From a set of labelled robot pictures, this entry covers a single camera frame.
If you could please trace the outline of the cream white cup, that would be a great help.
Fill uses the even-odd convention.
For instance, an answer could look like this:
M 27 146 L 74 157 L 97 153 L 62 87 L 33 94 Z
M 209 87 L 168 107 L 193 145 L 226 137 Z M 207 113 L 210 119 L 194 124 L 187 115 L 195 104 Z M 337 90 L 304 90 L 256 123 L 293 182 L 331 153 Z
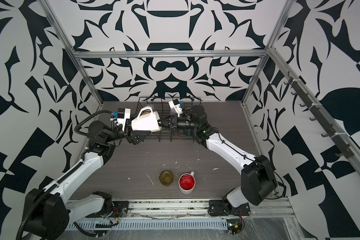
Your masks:
M 133 131 L 151 131 L 158 132 L 162 129 L 159 126 L 160 116 L 152 106 L 141 108 L 137 117 L 132 120 L 131 126 Z

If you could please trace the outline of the olive glass cup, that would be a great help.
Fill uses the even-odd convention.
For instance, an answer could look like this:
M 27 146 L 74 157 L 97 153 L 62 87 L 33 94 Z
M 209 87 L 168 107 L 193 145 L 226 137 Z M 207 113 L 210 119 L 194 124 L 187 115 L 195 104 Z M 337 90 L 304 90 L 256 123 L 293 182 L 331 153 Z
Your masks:
M 159 180 L 163 186 L 170 186 L 173 183 L 174 175 L 169 170 L 164 170 L 159 175 Z

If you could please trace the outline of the white mug red inside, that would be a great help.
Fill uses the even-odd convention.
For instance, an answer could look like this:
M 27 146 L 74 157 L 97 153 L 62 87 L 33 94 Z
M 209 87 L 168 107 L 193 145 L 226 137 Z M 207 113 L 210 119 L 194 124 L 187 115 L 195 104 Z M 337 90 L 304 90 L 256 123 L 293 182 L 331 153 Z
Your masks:
M 194 191 L 196 185 L 195 172 L 185 173 L 179 177 L 178 181 L 181 193 L 189 195 Z

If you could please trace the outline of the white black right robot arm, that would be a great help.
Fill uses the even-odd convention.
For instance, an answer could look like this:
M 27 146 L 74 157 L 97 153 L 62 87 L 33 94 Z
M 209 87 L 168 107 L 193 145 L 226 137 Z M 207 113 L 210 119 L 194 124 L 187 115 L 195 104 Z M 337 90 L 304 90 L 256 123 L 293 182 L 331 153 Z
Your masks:
M 195 142 L 216 153 L 241 176 L 241 185 L 209 206 L 209 215 L 249 215 L 250 205 L 258 206 L 268 199 L 279 183 L 278 174 L 264 155 L 255 156 L 228 141 L 220 131 L 208 123 L 203 106 L 193 106 L 180 114 L 171 114 L 158 120 L 160 127 L 170 132 L 184 132 Z

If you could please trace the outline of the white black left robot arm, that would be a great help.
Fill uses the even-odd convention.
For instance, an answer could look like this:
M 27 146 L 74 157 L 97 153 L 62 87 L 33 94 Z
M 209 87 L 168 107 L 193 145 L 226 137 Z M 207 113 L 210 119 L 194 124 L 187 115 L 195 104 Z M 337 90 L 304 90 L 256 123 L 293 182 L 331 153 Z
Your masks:
M 69 203 L 69 199 L 110 160 L 116 148 L 115 141 L 126 139 L 137 145 L 160 129 L 154 112 L 132 118 L 130 109 L 97 111 L 79 122 L 74 131 L 89 140 L 88 149 L 61 177 L 27 194 L 16 239 L 22 239 L 27 232 L 45 240 L 55 240 L 69 225 L 88 215 L 107 216 L 112 207 L 112 197 L 106 193 L 95 192 L 73 203 Z

